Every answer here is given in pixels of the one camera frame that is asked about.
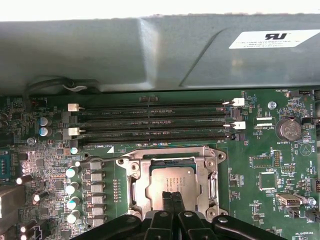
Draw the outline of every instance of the metal socket frame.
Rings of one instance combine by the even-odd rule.
[[[147,155],[190,155],[191,153],[196,153],[196,156],[144,159]],[[146,213],[152,210],[152,201],[146,196],[146,190],[151,184],[152,161],[187,159],[193,159],[196,165],[195,181],[201,188],[197,196],[197,209],[188,210],[204,214],[209,222],[217,215],[227,215],[227,211],[219,208],[218,185],[218,164],[227,159],[227,155],[223,151],[208,146],[136,149],[119,156],[116,164],[126,170],[127,176],[128,213],[144,219]]]

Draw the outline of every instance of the integrated circuit chip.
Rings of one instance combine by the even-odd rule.
[[[19,153],[18,154],[18,160],[19,161],[27,161],[29,158],[27,153]]]
[[[63,155],[64,154],[64,150],[62,148],[59,148],[56,150],[56,154],[57,155]]]
[[[49,215],[49,209],[48,208],[41,208],[40,209],[40,214],[41,215]]]
[[[259,174],[259,189],[273,190],[276,189],[276,174],[273,171],[260,172]]]
[[[237,180],[231,179],[230,180],[230,187],[236,187],[236,186],[238,186]]]
[[[156,168],[151,172],[151,185],[146,195],[152,199],[153,209],[162,209],[162,192],[180,192],[185,209],[194,209],[200,189],[196,187],[195,171],[192,167]]]
[[[21,112],[13,112],[11,118],[13,120],[21,120],[22,119],[22,113]]]
[[[38,168],[44,167],[44,166],[45,166],[45,160],[44,160],[44,159],[37,159],[37,160],[35,161],[35,165],[36,165]]]
[[[71,229],[61,229],[60,235],[63,239],[68,240],[71,236]]]
[[[259,221],[259,219],[260,219],[260,215],[259,214],[254,214],[253,215],[253,220],[254,221]]]
[[[64,182],[63,181],[55,181],[54,186],[56,189],[63,189],[64,188]]]

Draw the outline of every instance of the electrolytic capacitor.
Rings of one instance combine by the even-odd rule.
[[[69,186],[66,186],[65,191],[67,194],[71,195],[75,191],[77,191],[78,189],[79,189],[79,184],[74,181],[74,182],[70,183]]]
[[[9,124],[6,121],[0,121],[0,129],[6,129],[9,127]]]
[[[72,197],[67,203],[66,203],[66,207],[69,210],[73,210],[76,208],[76,206],[78,206],[80,204],[80,199],[77,196]]]
[[[72,148],[70,149],[70,153],[71,153],[71,154],[77,154],[77,153],[78,153],[78,148],[72,147]]]
[[[34,195],[33,200],[35,202],[39,202],[40,200],[42,200],[42,199],[44,199],[44,198],[46,198],[48,196],[49,196],[49,192],[48,191],[42,191],[42,192]]]
[[[39,135],[41,137],[49,137],[52,134],[52,129],[50,127],[41,127],[39,129]]]
[[[25,183],[31,182],[32,179],[33,178],[31,175],[24,175],[16,179],[16,184],[19,184],[19,185],[25,184]]]
[[[80,218],[80,212],[78,210],[73,210],[70,215],[66,217],[69,224],[74,224]]]
[[[35,219],[30,220],[26,225],[24,225],[20,228],[20,232],[21,233],[28,232],[31,228],[34,227],[34,225],[36,225],[36,223],[37,223],[37,221]]]
[[[40,117],[39,119],[39,125],[41,127],[50,126],[52,124],[52,120],[49,117]]]
[[[77,166],[71,166],[69,169],[65,171],[65,175],[68,178],[73,178],[79,172],[79,168]]]
[[[32,236],[34,235],[35,230],[31,228],[29,231],[25,232],[24,234],[21,235],[20,239],[21,240],[28,240],[31,239]]]
[[[1,117],[0,117],[0,120],[1,120],[1,121],[7,121],[7,120],[8,120],[8,114],[2,113],[2,114],[1,114]]]

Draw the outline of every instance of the white connector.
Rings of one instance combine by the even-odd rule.
[[[68,112],[79,112],[79,109],[78,103],[68,103]]]
[[[256,125],[257,127],[268,127],[268,126],[273,126],[273,123],[258,123]]]
[[[228,123],[223,125],[226,128],[233,128],[233,129],[246,129],[246,122],[245,121],[235,121],[233,123]]]
[[[272,120],[272,116],[268,116],[268,117],[257,117],[256,120],[257,120],[257,121]]]
[[[242,97],[236,97],[232,100],[232,106],[243,107],[245,105],[245,99]]]
[[[235,121],[232,123],[232,127],[234,129],[246,129],[246,122],[245,121]]]
[[[68,134],[69,134],[69,136],[79,136],[80,135],[80,128],[79,127],[69,127]]]

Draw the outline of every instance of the cpu socket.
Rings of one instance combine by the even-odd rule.
[[[128,213],[141,219],[162,210],[162,192],[180,192],[185,209],[204,214],[208,221],[220,214],[218,164],[227,155],[207,146],[137,149],[116,160],[126,170]]]

